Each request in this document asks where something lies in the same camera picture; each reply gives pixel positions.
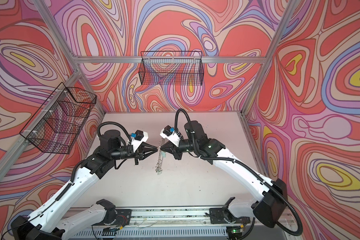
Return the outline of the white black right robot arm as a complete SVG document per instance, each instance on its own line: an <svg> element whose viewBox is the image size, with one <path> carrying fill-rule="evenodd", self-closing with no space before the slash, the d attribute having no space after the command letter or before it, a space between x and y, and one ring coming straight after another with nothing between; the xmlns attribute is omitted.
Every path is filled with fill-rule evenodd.
<svg viewBox="0 0 360 240"><path fill-rule="evenodd" d="M167 143L161 151L181 160L184 153L204 160L225 171L252 195L251 201L231 197L221 208L222 217L212 219L233 224L241 218L258 220L268 228L280 227L292 236L301 236L303 223L295 208L288 201L287 186L281 179L272 180L249 167L217 139L204 132L198 121L192 121L184 109L175 114L175 125L166 126L160 132Z"/></svg>

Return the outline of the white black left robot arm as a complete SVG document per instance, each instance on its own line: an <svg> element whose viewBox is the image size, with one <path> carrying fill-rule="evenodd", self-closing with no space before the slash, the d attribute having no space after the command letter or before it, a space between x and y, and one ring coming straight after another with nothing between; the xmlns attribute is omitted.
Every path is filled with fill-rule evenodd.
<svg viewBox="0 0 360 240"><path fill-rule="evenodd" d="M73 168L70 179L55 195L28 216L18 216L11 222L10 232L16 240L67 240L93 225L118 226L123 228L128 218L117 212L114 204L105 199L97 201L89 209L66 220L63 216L72 205L101 180L106 173L118 170L129 159L138 165L158 151L148 144L147 132L137 130L129 134L117 122L104 122L97 128L100 145L92 155L79 161Z"/></svg>

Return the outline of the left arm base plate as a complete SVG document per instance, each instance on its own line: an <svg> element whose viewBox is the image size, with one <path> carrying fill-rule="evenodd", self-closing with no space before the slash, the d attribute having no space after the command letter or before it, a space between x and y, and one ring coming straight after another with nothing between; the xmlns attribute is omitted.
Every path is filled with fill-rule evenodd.
<svg viewBox="0 0 360 240"><path fill-rule="evenodd" d="M106 212L102 221L94 226L127 226L130 223L132 215L131 209L116 209Z"/></svg>

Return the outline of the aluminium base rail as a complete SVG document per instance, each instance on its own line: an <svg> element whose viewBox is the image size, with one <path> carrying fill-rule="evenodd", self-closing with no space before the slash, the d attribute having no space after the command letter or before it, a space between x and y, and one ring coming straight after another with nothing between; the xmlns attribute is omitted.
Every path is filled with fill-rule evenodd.
<svg viewBox="0 0 360 240"><path fill-rule="evenodd" d="M129 208L129 225L89 226L68 240L164 240L164 239L222 239L222 240L295 240L279 227L267 228L255 220L247 225L212 224L205 215L213 206ZM70 217L87 209L74 209Z"/></svg>

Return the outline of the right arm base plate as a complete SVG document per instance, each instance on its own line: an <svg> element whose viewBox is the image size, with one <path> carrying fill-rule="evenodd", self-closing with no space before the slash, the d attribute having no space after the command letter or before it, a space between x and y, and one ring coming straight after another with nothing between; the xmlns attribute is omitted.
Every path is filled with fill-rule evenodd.
<svg viewBox="0 0 360 240"><path fill-rule="evenodd" d="M205 215L210 218L212 224L247 225L251 222L249 217L234 217L234 215L224 208L210 208L209 212L205 213Z"/></svg>

